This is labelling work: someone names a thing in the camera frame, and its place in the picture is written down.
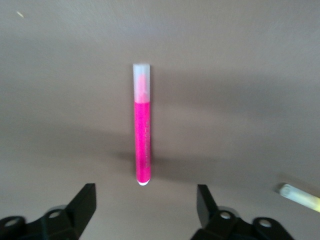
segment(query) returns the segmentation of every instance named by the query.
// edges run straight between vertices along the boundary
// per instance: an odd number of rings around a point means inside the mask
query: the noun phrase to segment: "gray wall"
[[[132,63],[152,65],[152,180],[134,172]],[[0,218],[97,184],[82,239],[189,239],[196,184],[246,220],[317,239],[320,2],[28,0],[0,5]]]

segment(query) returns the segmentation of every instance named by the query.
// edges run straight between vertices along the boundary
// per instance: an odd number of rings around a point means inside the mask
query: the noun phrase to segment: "black clamp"
[[[219,210],[207,185],[197,187],[197,212],[202,228],[191,240],[294,240],[276,220],[257,217],[252,224]]]
[[[88,183],[64,209],[26,224],[22,216],[0,220],[0,240],[78,240],[96,211],[96,185]]]

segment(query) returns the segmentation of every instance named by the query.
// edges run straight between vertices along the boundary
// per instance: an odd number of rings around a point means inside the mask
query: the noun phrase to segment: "gray surface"
[[[0,218],[97,184],[82,239],[189,239],[196,184],[317,239],[320,2],[1,1]],[[132,63],[152,65],[153,178],[134,176]]]

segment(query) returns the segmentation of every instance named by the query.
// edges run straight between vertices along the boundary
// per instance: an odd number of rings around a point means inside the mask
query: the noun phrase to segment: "white speck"
[[[21,12],[16,11],[16,13],[17,13],[20,17],[25,18],[25,16],[24,16]]]

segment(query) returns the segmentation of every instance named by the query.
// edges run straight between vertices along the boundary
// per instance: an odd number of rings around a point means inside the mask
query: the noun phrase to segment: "brown background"
[[[152,66],[152,180],[134,173],[132,64]],[[320,2],[2,0],[0,218],[97,184],[82,239],[187,240],[196,184],[300,240],[320,214]]]

